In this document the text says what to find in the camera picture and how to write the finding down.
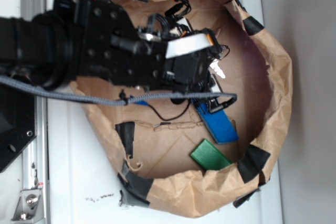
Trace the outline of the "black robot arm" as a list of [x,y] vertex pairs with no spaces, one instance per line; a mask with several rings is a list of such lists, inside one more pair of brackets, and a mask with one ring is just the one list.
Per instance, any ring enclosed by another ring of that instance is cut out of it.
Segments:
[[54,0],[29,22],[1,19],[1,75],[47,90],[98,77],[115,86],[207,92],[209,67],[221,53],[210,29],[160,14],[136,28],[122,6],[99,0]]

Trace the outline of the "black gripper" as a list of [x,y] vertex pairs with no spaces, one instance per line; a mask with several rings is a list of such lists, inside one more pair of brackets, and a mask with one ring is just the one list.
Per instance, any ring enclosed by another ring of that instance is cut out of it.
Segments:
[[[80,76],[146,90],[209,90],[209,67],[222,51],[212,30],[193,30],[184,18],[171,12],[151,14],[144,27],[134,27],[120,5],[98,0],[79,2],[77,22],[83,28]],[[169,41],[195,34],[206,34],[214,44],[187,55],[165,58]]]

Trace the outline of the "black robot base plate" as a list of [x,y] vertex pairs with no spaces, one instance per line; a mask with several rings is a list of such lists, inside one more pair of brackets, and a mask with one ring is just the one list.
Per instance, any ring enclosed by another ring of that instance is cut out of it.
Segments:
[[35,97],[1,86],[1,172],[35,138]]

